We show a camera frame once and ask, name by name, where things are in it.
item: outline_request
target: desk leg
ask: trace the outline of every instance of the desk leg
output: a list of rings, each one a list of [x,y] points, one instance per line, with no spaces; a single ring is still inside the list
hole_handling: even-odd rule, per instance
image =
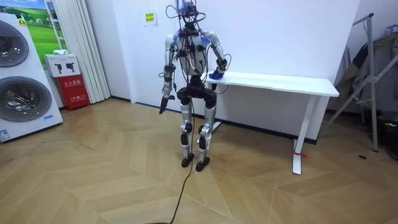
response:
[[[300,134],[298,135],[298,139],[294,140],[294,153],[293,153],[293,173],[301,174],[301,150],[303,148],[305,134],[307,133],[308,124],[311,120],[311,115],[313,111],[313,106],[315,104],[315,100],[317,99],[316,95],[310,95],[308,99],[307,109],[305,110],[304,120],[301,125]]]
[[[214,123],[213,130],[211,131],[211,133],[213,134],[220,125],[221,125],[221,121],[217,121],[216,123]]]

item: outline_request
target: tripod stand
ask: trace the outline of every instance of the tripod stand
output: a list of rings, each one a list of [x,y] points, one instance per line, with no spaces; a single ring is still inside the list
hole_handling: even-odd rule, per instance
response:
[[[373,34],[372,34],[372,17],[373,13],[370,13],[370,15],[365,16],[364,18],[354,22],[353,26],[356,24],[359,24],[360,22],[366,22],[366,27],[367,27],[367,34],[368,34],[368,62],[369,62],[369,74],[366,76],[366,78],[361,82],[360,86],[351,94],[351,96],[346,100],[346,102],[341,106],[341,108],[332,116],[332,118],[329,120],[329,122],[325,125],[325,127],[322,128],[320,131],[319,136],[323,134],[323,132],[334,122],[334,120],[340,115],[340,113],[348,106],[348,104],[352,100],[356,100],[357,103],[365,103],[368,101],[371,101],[372,104],[372,130],[373,130],[373,151],[378,152],[377,148],[377,118],[376,118],[376,83],[383,77],[386,72],[398,61],[398,56],[396,56],[392,61],[383,69],[383,71],[375,75],[374,71],[374,54],[373,54]],[[362,89],[367,85],[371,85],[371,99],[369,100],[364,100],[361,101],[357,96],[358,94],[362,91]]]

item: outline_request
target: white box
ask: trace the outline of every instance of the white box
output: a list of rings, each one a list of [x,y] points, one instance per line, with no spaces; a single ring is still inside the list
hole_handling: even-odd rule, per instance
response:
[[[54,78],[81,74],[77,57],[74,54],[45,54],[44,60],[47,65],[47,71]]]

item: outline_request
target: desk top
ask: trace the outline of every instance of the desk top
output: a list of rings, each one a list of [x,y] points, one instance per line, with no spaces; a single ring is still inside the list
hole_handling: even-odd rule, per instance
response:
[[[220,80],[207,77],[207,83],[266,88],[275,91],[337,97],[339,93],[326,78],[225,72]]]

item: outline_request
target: washing machine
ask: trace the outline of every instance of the washing machine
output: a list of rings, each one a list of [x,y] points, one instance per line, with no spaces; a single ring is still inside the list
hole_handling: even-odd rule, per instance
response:
[[[25,22],[13,14],[0,14],[0,141],[61,122]]]

